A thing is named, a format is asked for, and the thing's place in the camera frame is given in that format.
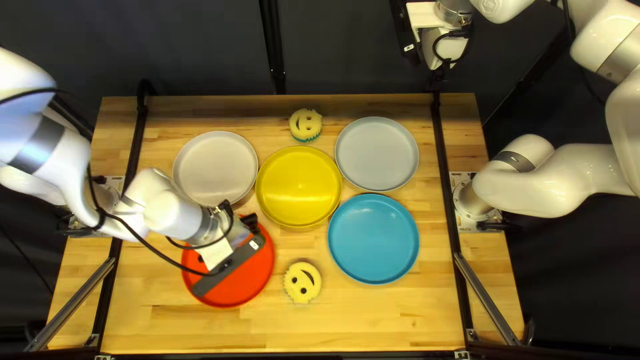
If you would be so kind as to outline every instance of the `gray band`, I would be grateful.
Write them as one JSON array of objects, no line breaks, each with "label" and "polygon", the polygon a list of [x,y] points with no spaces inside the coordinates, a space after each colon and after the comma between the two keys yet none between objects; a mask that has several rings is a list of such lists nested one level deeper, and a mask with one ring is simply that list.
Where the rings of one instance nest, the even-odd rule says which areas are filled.
[{"label": "gray band", "polygon": [[51,157],[64,132],[64,126],[42,115],[35,133],[7,165],[33,174]]},{"label": "gray band", "polygon": [[536,167],[529,161],[529,159],[513,151],[500,151],[498,155],[494,156],[491,161],[502,161],[512,167],[515,167],[519,172],[530,172],[536,170]]},{"label": "gray band", "polygon": [[204,206],[201,206],[200,208],[202,209],[202,220],[200,221],[200,227],[192,237],[184,240],[192,245],[201,245],[200,243],[202,242],[202,238],[207,234],[207,231],[209,231],[211,222],[213,221],[209,210]]}]

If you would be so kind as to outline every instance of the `wooden table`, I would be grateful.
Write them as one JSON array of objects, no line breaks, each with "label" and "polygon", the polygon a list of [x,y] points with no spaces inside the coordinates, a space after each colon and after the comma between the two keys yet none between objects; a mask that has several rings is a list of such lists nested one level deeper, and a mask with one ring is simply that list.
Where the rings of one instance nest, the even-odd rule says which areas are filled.
[{"label": "wooden table", "polygon": [[[148,100],[139,169],[171,174],[174,157],[194,136],[227,130],[245,137],[260,164],[279,149],[300,145],[288,118],[313,108],[323,118],[322,135],[308,146],[333,157],[345,125],[378,115],[409,129],[420,149],[414,177],[386,195],[413,215],[420,231],[418,260],[392,284],[366,286],[344,275],[326,242],[328,221],[290,231],[260,210],[253,190],[236,204],[256,212],[276,245],[276,265],[264,291],[235,309],[215,309],[194,299],[180,271],[139,243],[122,248],[102,351],[110,354],[205,352],[348,352],[452,350],[464,347],[449,237],[438,175],[429,94],[152,97]],[[135,98],[107,97],[92,142],[94,175],[125,173],[136,120]],[[442,96],[449,169],[478,171],[486,163],[484,138],[473,94]],[[343,181],[342,201],[364,192]],[[147,240],[179,261],[180,250],[157,234]],[[110,239],[69,239],[60,268],[51,318],[104,261]],[[503,234],[465,234],[463,253],[518,336],[523,321]],[[282,275],[299,258],[311,259],[323,275],[320,296],[295,306],[282,289]],[[474,327],[497,338],[470,290]],[[50,348],[77,347],[89,336],[99,289],[51,341]]]}]

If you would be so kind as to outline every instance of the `black cable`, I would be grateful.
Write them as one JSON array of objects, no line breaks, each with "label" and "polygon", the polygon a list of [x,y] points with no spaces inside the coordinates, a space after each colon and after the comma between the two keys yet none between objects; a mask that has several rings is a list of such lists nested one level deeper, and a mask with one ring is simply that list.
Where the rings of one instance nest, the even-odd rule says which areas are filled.
[{"label": "black cable", "polygon": [[[86,168],[87,174],[88,174],[88,178],[92,179],[93,176],[91,175],[91,166],[87,166]],[[108,217],[108,218],[112,218],[113,220],[116,220],[117,222],[121,223],[122,226],[124,226],[138,241],[140,241],[140,243],[142,245],[144,245],[147,249],[151,250],[151,252],[153,252],[154,254],[158,255],[160,258],[162,258],[163,260],[165,260],[167,263],[183,270],[186,272],[189,272],[191,274],[195,274],[195,275],[200,275],[200,276],[215,276],[220,274],[222,271],[224,271],[228,266],[229,266],[229,262],[226,262],[220,269],[218,269],[218,271],[214,272],[214,273],[203,273],[203,272],[199,272],[197,270],[193,270],[191,268],[188,268],[180,263],[178,263],[177,261],[173,260],[172,258],[169,258],[167,255],[163,254],[160,250],[156,249],[155,247],[151,246],[151,244],[149,244],[144,238],[142,238],[142,236],[140,236],[134,229],[131,228],[131,226],[129,226],[129,224],[127,224],[124,220],[122,220],[121,218],[109,214],[108,212],[106,212],[102,207],[100,207],[100,205],[98,205],[98,200],[95,196],[95,190],[93,188],[93,181],[89,181],[89,191],[91,193],[91,199],[93,201],[93,205],[95,206],[95,209],[98,211],[98,213],[100,214],[100,218],[104,218],[104,217]]]},{"label": "black cable", "polygon": [[479,222],[476,225],[477,229],[483,230],[503,230],[503,231],[522,231],[522,226],[518,224],[512,224],[510,222]]},{"label": "black cable", "polygon": [[68,94],[68,92],[61,90],[61,89],[56,89],[56,88],[41,88],[41,89],[36,89],[36,90],[29,90],[29,91],[25,91],[25,92],[21,92],[19,94],[15,94],[13,96],[9,96],[5,99],[0,100],[0,105],[5,104],[7,102],[10,102],[12,100],[16,100],[19,99],[21,97],[25,97],[25,96],[29,96],[29,95],[34,95],[34,94],[42,94],[42,93],[47,93],[47,92],[51,92],[54,94]]},{"label": "black cable", "polygon": [[2,227],[2,225],[0,225],[0,232],[2,232],[4,237],[15,247],[16,250],[18,250],[18,252],[20,253],[20,255],[22,255],[22,257],[27,262],[27,264],[29,264],[29,266],[33,269],[33,271],[40,278],[40,280],[42,280],[42,283],[47,288],[47,290],[49,290],[49,293],[53,295],[53,289],[49,286],[49,283],[44,279],[44,276],[42,276],[40,271],[38,271],[38,268],[36,268],[36,266],[31,262],[27,254],[25,254],[24,251],[22,251],[22,249],[18,246],[18,244],[11,238],[11,236],[9,236],[9,233],[6,232],[6,230],[4,229],[4,227]]},{"label": "black cable", "polygon": [[[571,38],[571,40],[575,40],[575,25],[571,21],[571,17],[569,15],[569,1],[568,0],[562,0],[562,5],[563,5],[563,10],[564,10],[564,21],[566,23],[566,30],[569,33],[569,37]],[[584,83],[584,86],[586,86],[587,91],[589,92],[589,94],[591,94],[591,96],[595,97],[600,105],[605,106],[606,102],[604,100],[602,100],[600,98],[600,96],[598,96],[598,94],[596,94],[596,92],[593,89],[593,87],[591,87],[591,83],[587,79],[587,74],[585,73],[585,71],[584,71],[584,69],[582,67],[580,67],[580,74],[582,76],[582,82]]]},{"label": "black cable", "polygon": [[[460,57],[458,57],[457,59],[452,60],[450,58],[446,58],[446,59],[443,58],[442,56],[440,56],[440,54],[438,54],[438,51],[436,50],[436,46],[444,38],[467,38],[469,40],[468,40],[467,44],[465,45],[465,49],[462,50],[462,54],[460,54]],[[464,57],[469,53],[469,48],[471,48],[471,43],[473,42],[473,39],[474,39],[474,28],[473,28],[473,23],[471,23],[469,25],[464,25],[462,28],[460,28],[458,30],[452,30],[452,31],[450,31],[448,33],[444,33],[444,34],[440,35],[439,37],[437,37],[436,40],[431,45],[431,50],[433,51],[433,54],[440,61],[442,61],[443,65],[457,63],[460,60],[464,59]]]}]

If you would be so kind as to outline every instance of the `orange plate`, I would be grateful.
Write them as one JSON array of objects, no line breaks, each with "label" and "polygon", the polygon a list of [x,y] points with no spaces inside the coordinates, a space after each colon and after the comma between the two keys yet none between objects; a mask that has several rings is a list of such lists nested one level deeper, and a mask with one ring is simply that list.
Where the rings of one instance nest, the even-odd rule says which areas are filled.
[{"label": "orange plate", "polygon": [[[201,303],[214,307],[240,306],[256,297],[267,285],[271,273],[273,273],[275,252],[269,233],[262,225],[258,224],[258,226],[266,240],[262,249],[203,297],[197,297],[191,292],[191,287],[202,276],[182,271],[182,280],[184,280],[187,290]],[[198,261],[198,253],[193,250],[182,251],[182,264],[199,272],[207,272],[207,267]]]}]

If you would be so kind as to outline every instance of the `smiley face sponge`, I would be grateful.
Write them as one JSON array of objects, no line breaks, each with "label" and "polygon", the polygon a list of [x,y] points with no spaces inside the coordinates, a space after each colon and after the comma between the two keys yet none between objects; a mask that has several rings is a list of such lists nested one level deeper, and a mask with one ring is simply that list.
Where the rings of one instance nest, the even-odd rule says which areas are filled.
[{"label": "smiley face sponge", "polygon": [[322,131],[322,115],[315,110],[300,109],[289,118],[289,129],[297,141],[313,141]]},{"label": "smiley face sponge", "polygon": [[295,304],[308,304],[320,294],[322,278],[313,265],[302,261],[287,269],[283,283],[284,291]]}]

